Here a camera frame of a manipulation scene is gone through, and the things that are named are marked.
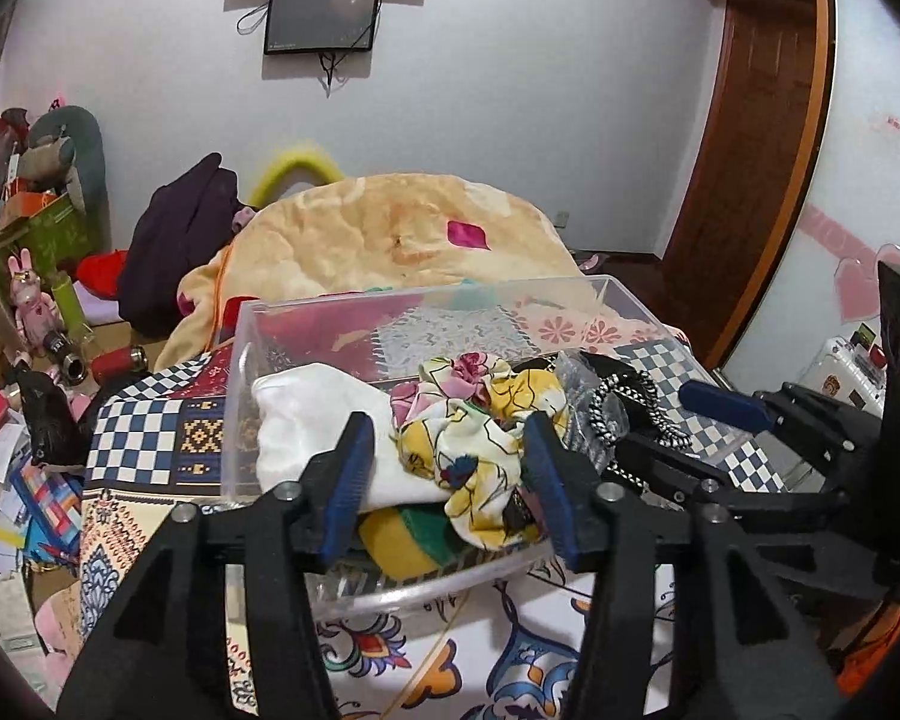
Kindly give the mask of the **green knitted cloth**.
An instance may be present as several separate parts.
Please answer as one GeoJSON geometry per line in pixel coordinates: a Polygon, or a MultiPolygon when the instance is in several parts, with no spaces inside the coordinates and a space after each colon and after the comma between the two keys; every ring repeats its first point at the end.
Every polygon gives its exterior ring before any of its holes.
{"type": "Polygon", "coordinates": [[[370,512],[357,535],[386,577],[411,580],[452,567],[474,553],[437,504],[400,505],[370,512]]]}

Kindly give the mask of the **green bottle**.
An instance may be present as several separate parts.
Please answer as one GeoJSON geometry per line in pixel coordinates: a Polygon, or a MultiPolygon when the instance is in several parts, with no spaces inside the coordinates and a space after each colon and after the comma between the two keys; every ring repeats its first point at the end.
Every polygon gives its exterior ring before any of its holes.
{"type": "Polygon", "coordinates": [[[82,310],[82,305],[80,305],[68,273],[53,271],[50,275],[50,288],[52,288],[53,299],[58,306],[69,340],[81,344],[86,339],[89,330],[87,330],[84,310],[82,310]]]}

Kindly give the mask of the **grey green plush toy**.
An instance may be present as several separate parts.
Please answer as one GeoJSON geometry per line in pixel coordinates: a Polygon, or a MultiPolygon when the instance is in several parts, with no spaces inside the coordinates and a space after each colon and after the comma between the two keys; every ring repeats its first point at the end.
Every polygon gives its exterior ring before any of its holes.
{"type": "Polygon", "coordinates": [[[43,114],[25,138],[19,177],[35,188],[63,187],[74,208],[110,239],[102,132],[87,109],[63,106],[43,114]]]}

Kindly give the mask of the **yellow fuzzy hoop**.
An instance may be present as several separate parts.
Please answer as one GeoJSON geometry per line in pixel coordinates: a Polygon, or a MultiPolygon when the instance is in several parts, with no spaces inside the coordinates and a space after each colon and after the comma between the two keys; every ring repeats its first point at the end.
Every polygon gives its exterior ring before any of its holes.
{"type": "Polygon", "coordinates": [[[253,210],[263,210],[297,182],[328,185],[343,179],[344,172],[323,148],[312,143],[297,145],[271,161],[245,203],[253,210]]]}

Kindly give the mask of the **small black wall monitor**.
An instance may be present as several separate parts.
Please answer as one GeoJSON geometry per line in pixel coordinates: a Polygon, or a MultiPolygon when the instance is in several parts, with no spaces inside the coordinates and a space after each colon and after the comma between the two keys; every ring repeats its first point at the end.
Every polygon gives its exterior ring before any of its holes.
{"type": "Polygon", "coordinates": [[[269,0],[266,55],[368,52],[380,0],[269,0]]]}

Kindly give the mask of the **floral fabric scrunchie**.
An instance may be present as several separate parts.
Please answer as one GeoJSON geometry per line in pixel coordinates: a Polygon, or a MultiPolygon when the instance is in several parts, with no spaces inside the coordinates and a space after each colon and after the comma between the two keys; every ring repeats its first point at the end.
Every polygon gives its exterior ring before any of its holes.
{"type": "Polygon", "coordinates": [[[390,408],[401,465],[450,493],[443,511],[460,538],[486,551],[543,538],[523,481],[523,431],[541,415],[566,434],[567,398],[551,367],[515,369],[482,351],[432,358],[391,388],[390,408]]]}

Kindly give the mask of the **peach fleece blanket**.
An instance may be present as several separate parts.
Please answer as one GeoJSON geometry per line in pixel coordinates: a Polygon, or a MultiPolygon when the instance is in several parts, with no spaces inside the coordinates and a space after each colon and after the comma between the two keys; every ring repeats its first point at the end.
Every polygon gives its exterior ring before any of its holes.
{"type": "Polygon", "coordinates": [[[284,302],[577,273],[548,216],[512,193],[436,174],[351,177],[268,205],[187,273],[176,295],[190,313],[152,367],[208,351],[233,298],[284,302]]]}

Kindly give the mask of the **clear plastic storage box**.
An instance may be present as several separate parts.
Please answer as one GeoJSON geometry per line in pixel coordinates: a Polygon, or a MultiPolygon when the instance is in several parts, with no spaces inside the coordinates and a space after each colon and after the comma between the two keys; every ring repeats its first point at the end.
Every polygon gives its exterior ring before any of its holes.
{"type": "Polygon", "coordinates": [[[523,460],[523,424],[549,426],[596,468],[634,429],[600,361],[647,381],[691,455],[699,424],[678,388],[689,349],[610,277],[390,289],[240,310],[221,489],[250,504],[295,483],[364,413],[375,434],[354,535],[307,582],[322,621],[391,613],[548,561],[523,460]]]}

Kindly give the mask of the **patterned patchwork tablecloth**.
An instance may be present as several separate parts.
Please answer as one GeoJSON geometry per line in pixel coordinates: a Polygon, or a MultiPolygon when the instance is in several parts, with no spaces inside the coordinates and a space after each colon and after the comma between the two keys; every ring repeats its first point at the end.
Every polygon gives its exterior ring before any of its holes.
{"type": "MultiPolygon", "coordinates": [[[[279,361],[326,351],[365,380],[413,372],[427,356],[491,351],[531,358],[570,346],[649,372],[663,400],[696,376],[673,333],[613,312],[598,316],[418,305],[391,322],[320,322],[276,349],[279,361]]],[[[155,372],[103,406],[92,440],[80,543],[80,624],[92,629],[170,509],[219,491],[230,356],[215,351],[155,372]]],[[[553,718],[589,612],[592,579],[543,559],[424,605],[318,624],[347,718],[553,718]]]]}

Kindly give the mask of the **dark purple garment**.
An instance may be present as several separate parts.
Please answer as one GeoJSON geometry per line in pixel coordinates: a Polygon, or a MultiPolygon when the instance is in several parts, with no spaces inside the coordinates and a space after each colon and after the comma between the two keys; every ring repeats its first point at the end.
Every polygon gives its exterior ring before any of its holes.
{"type": "Polygon", "coordinates": [[[118,310],[146,338],[167,338],[183,319],[178,285],[233,238],[237,174],[209,153],[152,195],[118,277],[118,310]]]}

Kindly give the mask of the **white sliding wardrobe door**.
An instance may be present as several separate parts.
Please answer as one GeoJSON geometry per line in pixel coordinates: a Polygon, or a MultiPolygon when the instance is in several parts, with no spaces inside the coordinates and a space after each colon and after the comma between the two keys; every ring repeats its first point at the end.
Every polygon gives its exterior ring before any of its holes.
{"type": "Polygon", "coordinates": [[[725,366],[743,392],[797,380],[862,323],[877,330],[877,263],[900,262],[900,22],[883,0],[834,4],[831,98],[802,214],[725,366]]]}

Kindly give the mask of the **clear plastic bag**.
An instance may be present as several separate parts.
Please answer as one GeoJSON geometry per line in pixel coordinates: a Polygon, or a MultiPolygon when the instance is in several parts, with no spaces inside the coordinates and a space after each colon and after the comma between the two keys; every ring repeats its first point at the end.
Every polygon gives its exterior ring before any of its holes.
{"type": "Polygon", "coordinates": [[[628,411],[616,377],[600,377],[580,353],[560,351],[554,372],[567,398],[567,449],[585,455],[597,472],[608,470],[616,445],[629,434],[628,411]]]}

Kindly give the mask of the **red cushion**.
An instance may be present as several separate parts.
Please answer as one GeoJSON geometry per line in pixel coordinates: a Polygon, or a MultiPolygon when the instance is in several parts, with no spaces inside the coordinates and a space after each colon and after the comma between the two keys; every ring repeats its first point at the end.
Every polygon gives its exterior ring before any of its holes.
{"type": "Polygon", "coordinates": [[[116,301],[127,258],[126,250],[87,255],[76,265],[74,277],[96,298],[116,301]]]}

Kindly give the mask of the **white drawstring pouch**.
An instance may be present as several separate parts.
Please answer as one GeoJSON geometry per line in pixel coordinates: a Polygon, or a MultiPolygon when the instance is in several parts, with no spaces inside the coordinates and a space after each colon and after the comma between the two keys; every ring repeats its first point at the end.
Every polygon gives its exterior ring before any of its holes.
{"type": "Polygon", "coordinates": [[[450,497],[432,479],[401,465],[390,434],[390,398],[382,390],[314,362],[256,379],[251,394],[261,418],[256,477],[263,493],[283,481],[299,481],[312,457],[338,444],[352,413],[365,413],[374,424],[375,449],[363,514],[398,505],[442,504],[450,497]]]}

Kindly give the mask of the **pink rabbit figurine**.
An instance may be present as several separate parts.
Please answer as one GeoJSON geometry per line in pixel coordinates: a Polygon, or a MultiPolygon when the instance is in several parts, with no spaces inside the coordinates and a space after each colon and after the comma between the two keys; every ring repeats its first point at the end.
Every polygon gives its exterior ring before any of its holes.
{"type": "Polygon", "coordinates": [[[20,249],[17,255],[7,257],[7,271],[11,277],[9,294],[20,341],[29,351],[40,353],[46,337],[64,328],[59,307],[41,288],[41,279],[27,247],[20,249]]]}

